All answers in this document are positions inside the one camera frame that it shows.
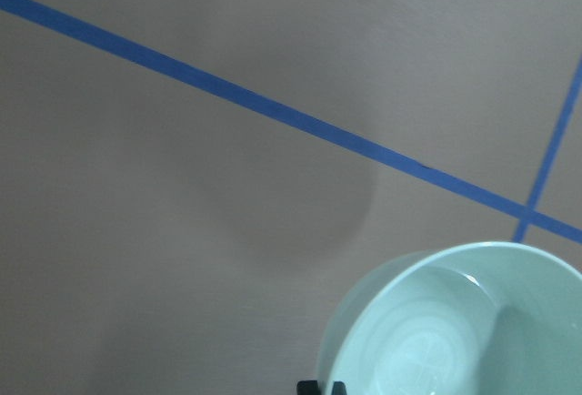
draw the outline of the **gray surface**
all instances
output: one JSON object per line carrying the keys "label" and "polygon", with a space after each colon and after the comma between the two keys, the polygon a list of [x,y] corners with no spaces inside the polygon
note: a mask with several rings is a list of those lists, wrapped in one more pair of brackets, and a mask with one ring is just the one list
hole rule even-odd
{"label": "gray surface", "polygon": [[[519,201],[582,29],[578,0],[38,1]],[[371,268],[511,238],[493,210],[0,24],[2,393],[293,393]],[[542,206],[572,223],[579,203],[549,199],[579,129]],[[527,241],[582,267],[579,245]]]}

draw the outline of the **bowl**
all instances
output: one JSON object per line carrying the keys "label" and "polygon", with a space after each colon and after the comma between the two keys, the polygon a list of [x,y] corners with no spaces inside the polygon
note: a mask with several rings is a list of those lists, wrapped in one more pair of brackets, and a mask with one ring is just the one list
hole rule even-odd
{"label": "bowl", "polygon": [[361,279],[319,351],[323,395],[579,395],[582,276],[537,248],[483,242]]}

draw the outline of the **blue tape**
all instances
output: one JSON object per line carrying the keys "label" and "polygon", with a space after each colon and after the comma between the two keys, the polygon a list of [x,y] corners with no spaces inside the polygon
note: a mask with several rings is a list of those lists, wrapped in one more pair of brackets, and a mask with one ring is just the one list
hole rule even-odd
{"label": "blue tape", "polygon": [[[378,163],[449,190],[459,196],[472,199],[479,204],[506,213],[514,218],[522,218],[527,214],[527,208],[516,201],[501,197],[441,170],[426,167],[413,158],[399,154],[392,149],[383,147],[342,128],[335,127],[290,106],[285,106],[272,99],[260,96],[225,79],[213,76],[153,49],[141,46],[119,35],[56,11],[53,8],[38,4],[32,0],[0,0],[0,9],[58,33],[68,35],[75,40],[87,43],[110,54],[133,61],[140,66],[300,129],[315,137],[322,138]],[[567,231],[567,236],[565,235],[565,237],[567,238],[572,238],[569,236],[576,237],[576,232],[582,235],[582,231],[554,219],[550,221],[549,219],[551,218],[536,216],[534,216],[534,219],[542,224],[540,225],[542,228],[550,231],[553,229],[565,229]]]}
{"label": "blue tape", "polygon": [[527,227],[533,222],[534,216],[536,215],[537,204],[542,196],[544,187],[546,186],[549,173],[552,170],[552,166],[556,161],[557,151],[560,148],[562,139],[566,133],[567,124],[572,117],[574,112],[574,107],[578,100],[580,94],[580,87],[582,86],[582,58],[578,62],[578,66],[572,81],[570,83],[570,88],[568,89],[566,99],[562,106],[562,110],[556,122],[556,127],[552,137],[550,138],[549,144],[547,145],[546,154],[542,160],[541,166],[537,172],[536,181],[531,189],[529,198],[526,203],[526,211],[522,218],[520,218],[519,223],[516,227],[516,232],[514,234],[513,240],[516,242],[521,242],[527,232]]}

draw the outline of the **black object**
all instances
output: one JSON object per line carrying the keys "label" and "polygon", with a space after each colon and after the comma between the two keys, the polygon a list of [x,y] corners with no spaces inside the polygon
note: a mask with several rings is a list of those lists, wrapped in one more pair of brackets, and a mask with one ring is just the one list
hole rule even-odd
{"label": "black object", "polygon": [[[297,395],[321,395],[316,380],[305,380],[297,383]],[[334,381],[331,395],[347,395],[346,385],[341,381]]]}

